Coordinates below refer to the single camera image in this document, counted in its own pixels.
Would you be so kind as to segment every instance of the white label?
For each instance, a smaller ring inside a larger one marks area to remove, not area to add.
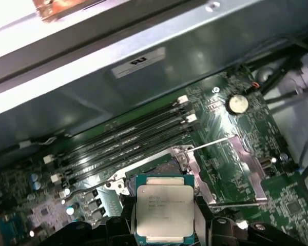
[[[128,61],[122,65],[112,69],[112,73],[116,78],[122,78],[125,75],[133,73],[134,71],[145,68],[153,63],[159,62],[165,58],[165,48],[160,47],[145,55],[139,56],[133,60]]]

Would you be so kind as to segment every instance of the white connector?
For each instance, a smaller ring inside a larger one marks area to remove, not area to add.
[[[60,182],[61,179],[62,179],[62,175],[60,173],[56,173],[56,174],[52,175],[50,177],[50,179],[51,179],[51,182],[53,182],[53,183]]]
[[[191,123],[193,121],[197,120],[196,115],[195,114],[191,114],[189,116],[186,117],[186,121],[187,123]]]
[[[186,95],[180,96],[180,97],[178,97],[178,99],[177,99],[177,102],[178,102],[179,104],[184,104],[184,103],[187,102],[187,101],[189,101],[189,100],[188,100],[188,97],[187,97]]]
[[[20,149],[23,149],[23,148],[31,146],[32,142],[30,140],[27,140],[27,141],[19,142],[18,144],[20,146]]]
[[[60,192],[58,193],[58,195],[60,196],[60,198],[65,198],[65,197],[66,197],[66,194],[65,194],[64,191],[60,191]]]
[[[51,162],[53,162],[55,160],[53,155],[46,155],[45,157],[43,157],[43,162],[45,164],[49,164]]]

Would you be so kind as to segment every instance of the white cable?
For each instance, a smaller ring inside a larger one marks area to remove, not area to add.
[[[34,145],[50,145],[50,144],[52,144],[56,139],[57,139],[57,137],[50,137],[50,138],[48,138],[48,140],[45,141],[45,142],[34,142],[33,144],[34,144]]]
[[[228,140],[228,139],[230,139],[230,138],[232,138],[232,137],[234,137],[234,136],[220,138],[220,139],[218,139],[218,140],[215,140],[215,141],[212,141],[212,142],[208,142],[208,143],[206,143],[206,144],[204,144],[204,145],[201,145],[201,146],[195,147],[195,148],[190,149],[190,150],[187,150],[187,151],[185,151],[185,152],[186,152],[186,153],[189,153],[189,152],[193,152],[193,151],[195,151],[195,150],[198,150],[198,149],[201,149],[201,148],[204,148],[204,147],[210,146],[210,145],[215,145],[215,144],[217,144],[217,143],[219,143],[219,142],[226,141],[226,140]]]

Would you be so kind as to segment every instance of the blue capacitor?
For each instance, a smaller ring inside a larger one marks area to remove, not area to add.
[[[36,181],[33,183],[33,189],[38,191],[41,188],[41,183]]]

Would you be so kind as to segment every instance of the black dimm slot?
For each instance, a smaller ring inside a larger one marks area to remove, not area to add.
[[[150,124],[148,124],[148,125],[141,126],[140,128],[135,129],[132,132],[126,133],[122,137],[115,137],[115,138],[113,138],[112,140],[109,140],[109,141],[105,141],[103,139],[102,141],[100,141],[100,142],[103,142],[102,145],[96,146],[96,148],[92,148],[89,151],[83,153],[82,155],[76,155],[72,158],[68,158],[68,159],[61,161],[61,166],[63,166],[63,167],[69,166],[70,164],[72,164],[72,162],[77,162],[80,159],[86,158],[87,156],[91,155],[92,153],[94,154],[95,152],[98,152],[98,151],[100,151],[104,148],[107,148],[108,146],[114,146],[114,145],[118,144],[118,142],[127,141],[128,138],[132,138],[132,137],[135,137],[137,135],[144,134],[144,133],[151,130],[149,128],[157,128],[161,125],[168,123],[169,121],[178,120],[178,119],[182,119],[182,116],[177,117],[176,114],[165,115],[164,117],[157,119],[156,121],[150,122]]]
[[[168,126],[168,127],[167,128],[161,128],[161,129],[159,129],[159,131],[151,132],[150,135],[146,135],[146,136],[143,136],[142,138],[136,139],[137,140],[136,143],[135,142],[131,142],[130,144],[123,145],[120,148],[116,148],[112,152],[108,152],[108,153],[105,153],[103,155],[96,156],[94,159],[91,159],[91,160],[89,160],[86,163],[83,163],[83,164],[81,164],[79,166],[76,166],[75,168],[67,169],[67,170],[65,170],[65,174],[66,175],[71,175],[72,172],[79,172],[79,171],[81,171],[82,169],[84,169],[86,167],[94,165],[100,159],[103,159],[103,158],[108,159],[108,157],[112,157],[112,156],[118,154],[121,151],[121,148],[123,148],[123,149],[135,148],[136,146],[139,146],[139,145],[141,145],[143,143],[151,141],[151,138],[155,139],[155,138],[159,137],[158,134],[161,134],[162,132],[177,130],[178,128],[182,127],[183,125],[180,124],[180,122],[175,122],[173,125],[170,125],[170,126],[166,125],[166,126]]]
[[[155,117],[157,117],[157,116],[159,116],[159,115],[161,115],[161,114],[163,114],[163,113],[168,113],[168,112],[170,112],[170,110],[176,109],[176,108],[177,108],[177,107],[173,106],[172,104],[169,104],[169,105],[166,105],[166,106],[164,106],[164,107],[162,107],[162,108],[159,108],[159,109],[157,109],[157,110],[154,110],[154,111],[152,111],[152,112],[150,112],[150,113],[148,113],[148,114],[146,114],[146,115],[143,115],[143,116],[141,116],[141,117],[139,117],[139,118],[136,118],[136,119],[134,119],[134,120],[132,120],[132,121],[129,121],[129,122],[123,124],[123,125],[117,126],[116,128],[113,128],[113,129],[111,129],[111,130],[108,130],[107,132],[105,132],[105,133],[103,133],[103,134],[101,134],[101,135],[99,135],[99,136],[97,136],[97,137],[95,137],[95,138],[92,138],[92,139],[89,140],[88,142],[85,142],[84,144],[82,144],[82,145],[76,147],[76,148],[73,149],[72,151],[67,152],[66,155],[70,155],[70,154],[74,153],[75,151],[77,151],[77,150],[79,150],[79,149],[81,149],[81,148],[83,148],[83,147],[86,147],[86,146],[88,146],[88,145],[94,144],[94,143],[96,143],[98,140],[100,140],[100,139],[102,139],[102,138],[107,138],[107,137],[109,137],[110,135],[113,135],[114,132],[125,131],[125,130],[127,130],[127,129],[129,129],[129,128],[134,127],[136,124],[139,124],[139,123],[142,123],[142,122],[144,122],[144,121],[147,121],[148,119],[155,118]]]
[[[181,132],[179,132],[179,133],[177,133],[177,134],[174,134],[173,136],[169,136],[168,139],[165,138],[165,139],[159,141],[159,142],[156,143],[156,144],[157,144],[157,145],[160,145],[160,144],[163,144],[163,143],[165,143],[165,142],[167,142],[167,141],[172,141],[172,140],[174,140],[175,138],[180,138],[180,136],[181,136],[181,135],[184,135],[184,134],[186,134],[186,132],[185,132],[185,131],[181,131]],[[146,150],[149,150],[149,149],[151,149],[151,148],[153,148],[152,145],[149,146],[149,147],[147,147],[147,148],[145,148],[145,149],[141,149],[140,151],[134,152],[131,156],[118,159],[118,160],[113,161],[113,162],[110,162],[110,163],[108,163],[108,164],[106,164],[106,165],[97,167],[97,168],[95,168],[95,169],[93,169],[93,170],[91,170],[91,171],[89,171],[89,172],[86,172],[86,173],[84,173],[84,174],[82,174],[82,175],[80,175],[80,176],[78,176],[78,177],[72,178],[72,179],[69,180],[69,185],[72,185],[72,184],[74,184],[74,183],[76,183],[76,182],[79,182],[79,181],[84,180],[84,179],[86,179],[86,178],[88,178],[88,177],[91,177],[91,176],[93,176],[93,175],[95,175],[95,174],[97,174],[97,173],[99,173],[99,172],[101,172],[101,171],[104,171],[106,168],[109,168],[109,167],[111,167],[111,166],[113,166],[113,165],[116,165],[116,164],[118,164],[118,163],[120,163],[120,162],[123,162],[123,161],[125,161],[125,160],[127,160],[127,159],[132,159],[132,158],[136,157],[137,155],[141,154],[142,152],[144,152],[144,151],[146,151]]]

